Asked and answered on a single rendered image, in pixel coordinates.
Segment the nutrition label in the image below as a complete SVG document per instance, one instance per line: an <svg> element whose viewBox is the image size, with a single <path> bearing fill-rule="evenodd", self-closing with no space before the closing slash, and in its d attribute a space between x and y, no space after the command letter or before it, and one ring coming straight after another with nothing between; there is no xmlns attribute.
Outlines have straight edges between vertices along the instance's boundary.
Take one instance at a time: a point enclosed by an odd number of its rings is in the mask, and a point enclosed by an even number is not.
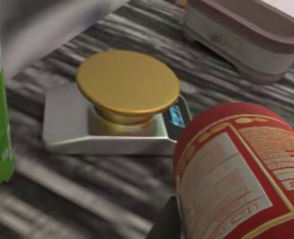
<svg viewBox="0 0 294 239"><path fill-rule="evenodd" d="M240 223L272 206L228 133L197 151L179 193L190 239L223 239Z"/></svg>
<svg viewBox="0 0 294 239"><path fill-rule="evenodd" d="M294 134L266 126L244 128L240 133L279 182L294 190Z"/></svg>

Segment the gold plate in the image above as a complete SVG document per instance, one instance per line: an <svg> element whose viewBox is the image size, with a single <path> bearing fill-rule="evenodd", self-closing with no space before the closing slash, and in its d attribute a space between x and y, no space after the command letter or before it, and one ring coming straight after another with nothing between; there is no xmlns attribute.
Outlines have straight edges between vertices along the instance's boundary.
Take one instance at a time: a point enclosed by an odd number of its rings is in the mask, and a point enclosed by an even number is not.
<svg viewBox="0 0 294 239"><path fill-rule="evenodd" d="M148 55L122 50L85 60L77 83L96 107L126 116L165 111L180 90L179 80L168 66Z"/></svg>

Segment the scale base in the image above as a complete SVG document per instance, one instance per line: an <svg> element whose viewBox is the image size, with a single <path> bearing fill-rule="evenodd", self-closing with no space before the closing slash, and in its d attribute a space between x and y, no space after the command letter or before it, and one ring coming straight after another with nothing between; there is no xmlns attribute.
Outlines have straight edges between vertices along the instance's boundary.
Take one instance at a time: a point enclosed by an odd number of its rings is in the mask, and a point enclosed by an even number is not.
<svg viewBox="0 0 294 239"><path fill-rule="evenodd" d="M182 97L182 116L191 120ZM46 95L43 140L60 154L87 155L172 155L183 128L171 125L168 113L157 114L149 126L116 131L106 127L91 102L75 83L51 90Z"/></svg>

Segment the red container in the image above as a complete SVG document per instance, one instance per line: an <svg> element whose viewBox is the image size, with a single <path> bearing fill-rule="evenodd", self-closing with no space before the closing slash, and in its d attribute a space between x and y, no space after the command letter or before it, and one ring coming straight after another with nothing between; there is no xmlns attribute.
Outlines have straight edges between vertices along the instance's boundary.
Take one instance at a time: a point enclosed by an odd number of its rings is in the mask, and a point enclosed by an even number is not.
<svg viewBox="0 0 294 239"><path fill-rule="evenodd" d="M294 239L294 130L268 109L198 115L174 154L188 239Z"/></svg>

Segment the blue lcd screen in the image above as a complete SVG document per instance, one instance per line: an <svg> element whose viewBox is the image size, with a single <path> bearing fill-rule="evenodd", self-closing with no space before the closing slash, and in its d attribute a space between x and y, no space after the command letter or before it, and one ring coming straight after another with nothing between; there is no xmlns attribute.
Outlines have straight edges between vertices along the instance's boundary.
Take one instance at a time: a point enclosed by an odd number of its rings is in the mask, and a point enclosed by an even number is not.
<svg viewBox="0 0 294 239"><path fill-rule="evenodd" d="M179 106L172 106L169 108L171 123L175 126L185 128Z"/></svg>

